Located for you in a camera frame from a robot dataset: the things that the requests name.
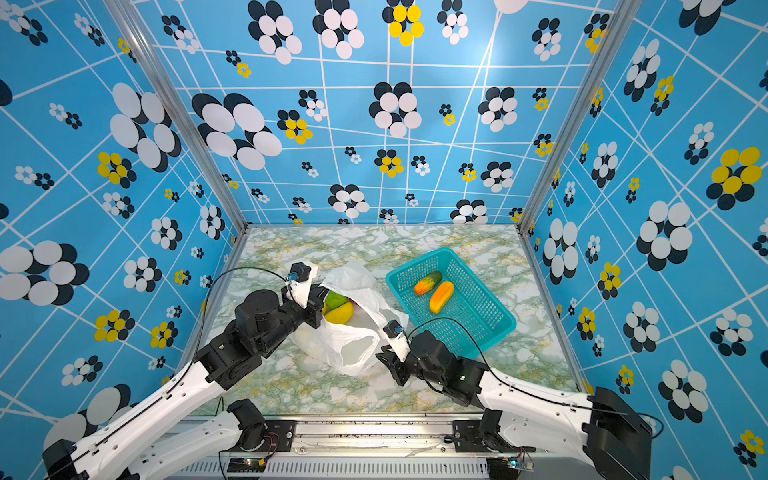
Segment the white plastic bag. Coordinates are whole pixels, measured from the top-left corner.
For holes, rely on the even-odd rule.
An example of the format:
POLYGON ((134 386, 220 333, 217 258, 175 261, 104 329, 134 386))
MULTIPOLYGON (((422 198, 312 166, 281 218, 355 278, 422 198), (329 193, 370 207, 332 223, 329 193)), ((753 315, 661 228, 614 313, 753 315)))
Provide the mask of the white plastic bag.
POLYGON ((312 359, 347 376, 360 376, 376 362, 375 354, 389 343, 383 332, 396 319, 406 328, 408 316, 384 298, 376 279, 362 263, 351 260, 328 272, 321 286, 349 298, 355 313, 345 325, 323 319, 318 329, 302 325, 292 341, 312 359))

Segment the orange yellow mango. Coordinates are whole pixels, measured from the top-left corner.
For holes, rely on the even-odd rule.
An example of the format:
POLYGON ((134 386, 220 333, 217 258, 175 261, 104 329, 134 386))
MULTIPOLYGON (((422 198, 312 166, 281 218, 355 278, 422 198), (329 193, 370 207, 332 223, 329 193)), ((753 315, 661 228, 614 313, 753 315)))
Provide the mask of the orange yellow mango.
POLYGON ((440 314, 448 301, 453 297, 454 292, 455 286, 452 282, 442 282, 432 293, 429 302, 430 312, 434 315, 440 314))

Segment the teal plastic basket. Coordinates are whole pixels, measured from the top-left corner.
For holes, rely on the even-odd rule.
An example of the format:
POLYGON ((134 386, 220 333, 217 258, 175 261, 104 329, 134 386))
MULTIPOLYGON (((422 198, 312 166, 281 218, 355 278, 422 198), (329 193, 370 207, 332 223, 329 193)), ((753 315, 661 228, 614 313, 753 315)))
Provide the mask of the teal plastic basket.
POLYGON ((430 331, 457 356, 476 358, 517 327, 513 314, 449 248, 437 249, 395 268, 386 275, 386 283, 413 326, 430 331), (436 288, 423 296, 413 290, 433 271, 442 273, 442 282, 450 281, 455 286, 453 297, 438 315, 429 310, 436 288))

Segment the green orange papaya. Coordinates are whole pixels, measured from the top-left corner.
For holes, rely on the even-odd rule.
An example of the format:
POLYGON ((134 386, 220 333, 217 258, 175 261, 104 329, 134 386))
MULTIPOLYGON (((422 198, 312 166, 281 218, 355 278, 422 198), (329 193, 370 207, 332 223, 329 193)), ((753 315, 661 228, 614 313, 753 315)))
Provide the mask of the green orange papaya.
POLYGON ((419 280, 413 287, 414 293, 417 296, 423 296, 439 286, 442 282, 443 275, 440 271, 433 271, 427 274, 424 278, 419 280))

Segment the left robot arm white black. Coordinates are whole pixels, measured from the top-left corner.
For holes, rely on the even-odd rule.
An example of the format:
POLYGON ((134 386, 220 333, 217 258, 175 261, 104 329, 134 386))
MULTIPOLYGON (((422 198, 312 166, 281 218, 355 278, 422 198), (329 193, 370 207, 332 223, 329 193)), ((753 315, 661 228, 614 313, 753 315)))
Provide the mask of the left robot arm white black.
POLYGON ((181 373, 115 422, 76 442, 43 452, 49 479, 119 479, 152 443, 189 413, 257 369, 299 326, 318 328, 328 290, 318 284, 261 289, 236 307, 225 329, 181 373))

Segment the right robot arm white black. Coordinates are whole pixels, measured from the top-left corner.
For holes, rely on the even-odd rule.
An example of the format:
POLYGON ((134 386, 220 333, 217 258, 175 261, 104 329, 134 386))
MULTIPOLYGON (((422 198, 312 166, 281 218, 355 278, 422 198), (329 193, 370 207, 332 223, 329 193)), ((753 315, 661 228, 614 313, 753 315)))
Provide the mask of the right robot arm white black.
POLYGON ((512 468, 526 468, 531 452, 546 451, 591 466, 604 479, 651 476, 652 428, 614 391, 540 387, 453 354, 430 331, 399 335, 376 358, 400 386, 417 378, 461 406, 482 409, 468 440, 512 454, 512 468))

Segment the green fruit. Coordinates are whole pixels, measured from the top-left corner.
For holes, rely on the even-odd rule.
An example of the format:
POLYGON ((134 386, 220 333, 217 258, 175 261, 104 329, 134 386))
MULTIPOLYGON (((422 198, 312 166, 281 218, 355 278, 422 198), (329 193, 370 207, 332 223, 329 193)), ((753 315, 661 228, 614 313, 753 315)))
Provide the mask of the green fruit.
POLYGON ((344 295, 337 294, 337 293, 335 293, 333 291, 329 291, 327 293, 327 295, 325 296, 325 299, 324 299, 325 311, 328 312, 328 311, 335 310, 335 309, 337 309, 337 308, 347 304, 348 302, 349 302, 349 298, 348 297, 346 297, 344 295))

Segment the yellow banana bunch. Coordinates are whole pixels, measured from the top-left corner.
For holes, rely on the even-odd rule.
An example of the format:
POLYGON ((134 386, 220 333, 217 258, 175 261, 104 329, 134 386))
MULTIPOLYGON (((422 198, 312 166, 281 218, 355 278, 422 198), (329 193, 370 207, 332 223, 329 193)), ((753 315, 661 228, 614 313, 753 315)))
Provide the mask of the yellow banana bunch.
POLYGON ((355 307, 352 302, 347 302, 335 309, 328 310, 324 314, 324 319, 331 324, 345 325, 355 313, 355 307))

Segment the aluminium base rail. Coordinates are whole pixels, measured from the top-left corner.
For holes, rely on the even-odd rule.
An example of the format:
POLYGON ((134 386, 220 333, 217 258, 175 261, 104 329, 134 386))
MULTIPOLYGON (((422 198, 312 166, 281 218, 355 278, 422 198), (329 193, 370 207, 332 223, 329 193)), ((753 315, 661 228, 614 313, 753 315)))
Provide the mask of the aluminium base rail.
POLYGON ((498 453, 479 443, 478 414, 269 415, 275 453, 207 454, 178 479, 597 479, 543 449, 498 453))

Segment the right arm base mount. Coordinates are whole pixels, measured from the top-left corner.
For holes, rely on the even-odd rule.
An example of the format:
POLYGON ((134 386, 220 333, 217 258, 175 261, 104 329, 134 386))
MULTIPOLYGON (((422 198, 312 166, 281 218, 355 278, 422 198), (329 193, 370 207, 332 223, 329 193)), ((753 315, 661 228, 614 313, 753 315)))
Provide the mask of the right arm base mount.
POLYGON ((501 435, 502 412, 486 409, 480 420, 455 420, 452 432, 443 438, 446 444, 453 444, 459 453, 513 453, 523 448, 512 445, 501 435))

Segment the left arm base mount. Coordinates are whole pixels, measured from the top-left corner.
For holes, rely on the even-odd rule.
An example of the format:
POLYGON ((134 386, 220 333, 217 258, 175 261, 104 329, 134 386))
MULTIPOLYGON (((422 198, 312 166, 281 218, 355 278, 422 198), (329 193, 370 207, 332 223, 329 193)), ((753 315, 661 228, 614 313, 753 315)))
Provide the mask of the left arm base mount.
POLYGON ((292 447, 297 422, 266 419, 248 399, 231 403, 227 409, 237 419, 240 436, 231 451, 288 452, 292 447))

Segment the left aluminium corner post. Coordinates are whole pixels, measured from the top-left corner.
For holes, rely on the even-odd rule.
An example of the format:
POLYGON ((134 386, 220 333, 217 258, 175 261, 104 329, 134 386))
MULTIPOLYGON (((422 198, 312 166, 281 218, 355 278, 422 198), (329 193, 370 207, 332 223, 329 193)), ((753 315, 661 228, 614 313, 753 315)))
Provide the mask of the left aluminium corner post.
POLYGON ((233 194, 224 185, 221 172, 192 117, 186 111, 186 104, 174 88, 168 69, 164 66, 157 49, 151 45, 148 30, 140 23, 140 16, 129 1, 105 1, 104 4, 120 32, 130 43, 142 71, 166 107, 171 120, 178 127, 178 132, 189 148, 191 157, 216 194, 234 228, 239 235, 243 235, 247 231, 247 221, 233 194))

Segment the aluminium corner post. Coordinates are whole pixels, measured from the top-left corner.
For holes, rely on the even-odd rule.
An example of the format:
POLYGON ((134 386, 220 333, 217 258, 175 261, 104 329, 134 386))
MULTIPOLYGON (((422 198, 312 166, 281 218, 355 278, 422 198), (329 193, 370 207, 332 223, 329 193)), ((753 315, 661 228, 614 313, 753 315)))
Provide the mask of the aluminium corner post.
POLYGON ((536 219, 550 188, 550 183, 564 161, 568 148, 573 143, 586 117, 588 105, 602 85, 602 81, 622 46, 641 5, 641 0, 622 0, 617 3, 616 10, 611 14, 606 37, 594 54, 583 81, 577 89, 574 100, 555 138, 553 151, 548 156, 525 206, 520 224, 522 234, 527 232, 527 229, 536 219))
POLYGON ((247 231, 247 221, 233 194, 224 185, 221 172, 192 117, 186 111, 186 104, 174 88, 168 69, 164 66, 157 49, 151 45, 148 30, 140 23, 140 16, 129 1, 105 1, 104 4, 120 32, 130 43, 142 71, 166 107, 171 120, 178 127, 178 132, 189 148, 191 157, 216 194, 234 228, 239 235, 243 235, 247 231))

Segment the right aluminium corner post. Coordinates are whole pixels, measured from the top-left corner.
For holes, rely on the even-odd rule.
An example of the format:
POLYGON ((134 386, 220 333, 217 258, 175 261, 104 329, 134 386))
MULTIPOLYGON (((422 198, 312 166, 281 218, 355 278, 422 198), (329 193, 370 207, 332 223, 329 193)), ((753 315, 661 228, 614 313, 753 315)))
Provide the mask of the right aluminium corner post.
POLYGON ((602 81, 622 46, 641 5, 641 0, 622 0, 617 3, 616 10, 611 14, 606 37, 594 54, 583 81, 577 89, 574 100, 555 138, 553 151, 548 156, 525 206, 520 224, 522 234, 527 232, 527 229, 536 219, 550 188, 550 183, 564 161, 568 148, 573 143, 586 117, 588 105, 602 85, 602 81))

